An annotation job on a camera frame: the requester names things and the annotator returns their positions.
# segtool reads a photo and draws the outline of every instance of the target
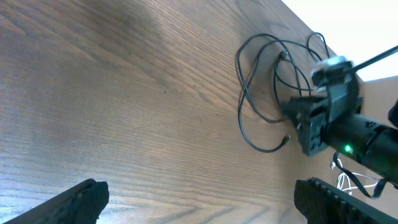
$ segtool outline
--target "black cylindrical housing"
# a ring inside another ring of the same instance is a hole
[[[398,186],[398,131],[360,114],[328,125],[322,141]]]

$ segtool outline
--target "wood grain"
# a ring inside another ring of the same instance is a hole
[[[292,141],[261,154],[238,128],[240,45],[259,32],[298,42],[311,32],[279,0],[3,0],[0,16],[2,222],[94,178],[111,192],[98,223],[306,223],[295,181],[334,181],[332,151],[309,159]],[[245,50],[245,72],[265,41]],[[309,73],[308,54],[292,48]],[[264,54],[251,88],[271,118],[281,50]],[[244,125],[268,148],[294,134],[248,106]]]

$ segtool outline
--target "black cable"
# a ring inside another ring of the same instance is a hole
[[[324,38],[323,35],[322,35],[321,33],[319,33],[319,32],[313,32],[313,33],[308,37],[308,39],[307,39],[307,47],[308,47],[308,48],[310,47],[310,39],[311,39],[311,37],[314,36],[314,35],[319,35],[319,36],[321,36],[322,41],[323,41],[323,45],[325,46],[326,55],[328,56],[328,58],[330,58],[330,54],[329,54],[328,46],[326,45],[325,38]],[[309,54],[311,55],[311,57],[313,58],[314,61],[320,62],[318,59],[316,59],[316,58],[313,56],[312,52],[309,52]]]
[[[257,57],[255,58],[256,64],[255,64],[255,66],[254,66],[254,69],[253,69],[252,73],[250,74],[250,76],[248,76],[248,81],[246,82],[245,79],[244,79],[244,76],[243,76],[242,68],[241,68],[240,55],[241,55],[242,51],[244,50],[244,48],[250,43],[250,41],[252,41],[252,40],[255,39],[256,37],[270,37],[270,38],[273,38],[273,39],[275,39],[275,40],[272,40],[272,41],[270,41],[270,42],[264,44],[264,45],[261,47],[261,49],[260,49],[260,51],[259,51]],[[308,91],[308,94],[311,95],[311,87],[310,87],[310,84],[309,84],[307,78],[305,77],[305,75],[303,74],[303,72],[299,69],[299,67],[294,63],[293,57],[292,57],[290,51],[288,50],[288,48],[286,47],[286,45],[285,45],[284,43],[294,44],[294,45],[297,45],[297,46],[299,46],[299,47],[303,47],[303,48],[307,49],[308,52],[310,52],[310,55],[314,58],[315,61],[321,61],[321,60],[322,60],[321,57],[320,57],[314,50],[310,49],[308,46],[305,46],[305,45],[303,45],[303,44],[300,44],[300,43],[297,43],[297,42],[293,42],[293,41],[290,41],[290,40],[280,40],[280,39],[278,39],[277,37],[274,37],[273,35],[270,35],[270,34],[256,34],[256,35],[253,35],[253,36],[251,36],[250,38],[248,38],[248,40],[245,41],[245,43],[243,43],[243,45],[239,48],[238,52],[236,53],[236,61],[235,61],[235,62],[236,62],[236,65],[235,65],[235,66],[236,66],[236,71],[237,71],[238,78],[239,78],[239,81],[240,81],[240,83],[241,83],[242,91],[243,91],[243,93],[242,93],[242,95],[241,95],[241,97],[240,97],[240,99],[239,99],[239,105],[238,105],[238,122],[239,122],[239,128],[240,128],[240,130],[241,130],[241,132],[242,132],[242,135],[243,135],[243,138],[246,140],[246,142],[247,142],[251,147],[253,147],[255,150],[260,151],[260,152],[275,152],[275,151],[277,151],[278,149],[280,149],[281,147],[283,147],[285,144],[287,144],[288,141],[290,140],[290,136],[289,136],[289,135],[286,135],[286,136],[283,138],[282,142],[281,142],[277,147],[275,147],[275,148],[273,148],[273,149],[261,149],[260,147],[255,146],[255,145],[248,139],[248,137],[246,136],[246,133],[244,132],[244,128],[243,128],[243,124],[242,124],[242,108],[243,108],[243,103],[244,103],[244,99],[245,99],[245,98],[248,99],[248,102],[249,102],[249,104],[251,105],[251,108],[254,110],[254,112],[255,112],[258,116],[260,116],[260,118],[262,118],[264,121],[266,121],[266,122],[268,122],[268,123],[279,123],[279,122],[282,122],[282,121],[285,121],[285,120],[286,120],[286,119],[284,119],[284,118],[281,118],[281,119],[269,119],[269,118],[266,118],[264,115],[262,115],[262,114],[257,110],[257,108],[256,108],[256,106],[255,106],[255,104],[254,104],[254,102],[253,102],[253,100],[252,100],[250,91],[249,91],[250,84],[251,84],[251,82],[252,82],[252,80],[253,80],[253,78],[254,78],[256,72],[257,72],[258,63],[259,63],[259,59],[260,59],[261,54],[263,53],[263,51],[264,51],[268,46],[270,46],[271,44],[274,44],[274,43],[280,43],[280,44],[283,46],[283,48],[285,49],[285,53],[287,54],[287,56],[288,56],[289,59],[290,59],[290,60],[286,60],[284,57],[280,57],[280,58],[278,59],[278,61],[275,63],[275,65],[274,65],[274,93],[275,93],[276,102],[277,102],[278,104],[279,104],[279,99],[278,99],[277,91],[276,91],[276,78],[278,78],[278,80],[280,80],[284,85],[286,85],[286,86],[288,86],[288,87],[290,87],[290,88],[293,88],[293,89],[298,90],[300,96],[302,96],[302,92],[301,92],[301,91]],[[295,70],[296,80],[297,80],[297,87],[294,87],[294,86],[292,86],[292,85],[286,83],[285,81],[283,81],[283,80],[280,78],[280,76],[278,76],[278,74],[277,74],[277,69],[278,69],[279,63],[280,63],[281,61],[288,62],[288,63],[290,63],[290,64],[293,65],[294,70]],[[301,74],[301,76],[303,76],[303,78],[304,78],[304,80],[305,80],[305,82],[306,82],[306,84],[307,84],[307,87],[308,87],[307,89],[301,88],[300,82],[299,82],[299,75],[298,75],[298,72]]]
[[[368,191],[365,189],[361,181],[359,181],[359,179],[352,172],[340,166],[340,163],[337,161],[339,154],[340,154],[339,152],[335,152],[335,154],[333,155],[333,162],[335,162],[337,168],[343,171],[354,182],[354,184],[358,187],[358,189],[362,192],[362,194],[371,199],[379,198],[381,192],[384,189],[384,186],[386,186],[387,180],[386,179],[379,180],[379,182],[376,185],[376,188],[374,189],[373,195],[372,196],[369,195]]]

